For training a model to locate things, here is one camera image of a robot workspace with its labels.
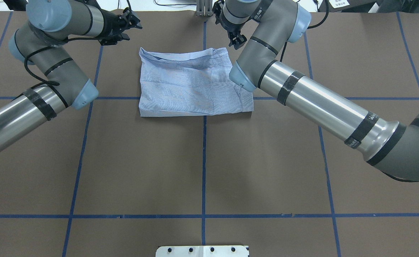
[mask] folded cloth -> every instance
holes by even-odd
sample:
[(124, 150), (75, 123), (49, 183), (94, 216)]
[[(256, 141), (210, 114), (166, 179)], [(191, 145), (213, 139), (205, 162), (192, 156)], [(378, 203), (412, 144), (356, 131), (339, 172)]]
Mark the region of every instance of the folded cloth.
[(162, 54), (140, 49), (140, 116), (171, 117), (252, 112), (252, 93), (229, 80), (227, 49)]

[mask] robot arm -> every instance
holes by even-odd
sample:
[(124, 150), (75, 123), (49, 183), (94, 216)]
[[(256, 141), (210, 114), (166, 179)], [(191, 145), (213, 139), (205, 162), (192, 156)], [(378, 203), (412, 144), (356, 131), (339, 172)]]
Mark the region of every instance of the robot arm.
[(98, 96), (91, 80), (61, 46), (71, 34), (94, 37), (102, 45), (128, 40), (123, 31), (141, 28), (130, 10), (118, 16), (100, 9), (95, 0), (29, 1), (29, 21), (15, 32), (9, 48), (22, 62), (30, 56), (28, 63), (37, 65), (49, 81), (0, 109), (0, 151), (67, 107), (81, 109)]
[(214, 5), (216, 23), (238, 49), (245, 22), (259, 23), (230, 79), (248, 91), (259, 88), (360, 151), (363, 159), (400, 181), (419, 181), (419, 115), (406, 127), (387, 122), (275, 60), (283, 44), (297, 41), (311, 15), (292, 0), (226, 0)]

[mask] table surface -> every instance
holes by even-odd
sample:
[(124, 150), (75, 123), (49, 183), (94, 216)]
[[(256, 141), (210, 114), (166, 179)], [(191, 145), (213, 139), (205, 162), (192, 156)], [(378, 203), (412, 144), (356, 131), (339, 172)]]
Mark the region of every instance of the table surface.
[[(131, 41), (65, 46), (100, 97), (0, 153), (0, 256), (241, 244), (263, 257), (419, 257), (419, 183), (390, 179), (265, 93), (248, 113), (140, 117), (140, 47), (194, 52), (228, 39), (193, 11), (138, 15)], [(7, 49), (26, 19), (0, 12), (0, 107), (36, 84)], [(408, 124), (419, 113), (418, 27), (419, 15), (330, 13), (284, 63)], [(229, 48), (232, 61), (240, 52)]]

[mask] white paper label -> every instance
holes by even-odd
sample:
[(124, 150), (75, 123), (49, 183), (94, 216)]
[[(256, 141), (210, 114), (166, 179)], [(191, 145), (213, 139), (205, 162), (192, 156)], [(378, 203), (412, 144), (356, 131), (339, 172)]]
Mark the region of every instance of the white paper label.
[(349, 5), (348, 0), (329, 0), (329, 2), (335, 9)]

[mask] blue plastic cap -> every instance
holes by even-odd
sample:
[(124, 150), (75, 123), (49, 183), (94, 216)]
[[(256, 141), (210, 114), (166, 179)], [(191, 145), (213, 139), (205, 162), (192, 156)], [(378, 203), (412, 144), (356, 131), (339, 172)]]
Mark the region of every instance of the blue plastic cap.
[(94, 101), (97, 96), (99, 96), (99, 91), (91, 80), (88, 80), (71, 106), (73, 106), (74, 109), (79, 110), (91, 101)]
[(292, 30), (291, 36), (287, 42), (295, 43), (297, 42), (303, 33), (308, 29), (309, 23), (311, 22), (311, 13), (309, 13), (305, 8), (298, 5), (297, 19)]
[(68, 0), (29, 0), (25, 10), (30, 23), (46, 32), (65, 28), (71, 19), (71, 5)]
[[(20, 60), (22, 63), (24, 63), (25, 61), (25, 57), (21, 54), (21, 52), (19, 51), (19, 49), (17, 48), (16, 45), (16, 32), (14, 33), (14, 35), (11, 37), (10, 41), (8, 42), (8, 49), (10, 50), (10, 53), (18, 60)], [(27, 61), (28, 65), (34, 65), (33, 62), (31, 61)]]
[(229, 78), (234, 83), (242, 87), (243, 89), (254, 92), (256, 86), (246, 77), (243, 70), (239, 67), (238, 62), (235, 62), (235, 65), (232, 67), (232, 70), (229, 73)]

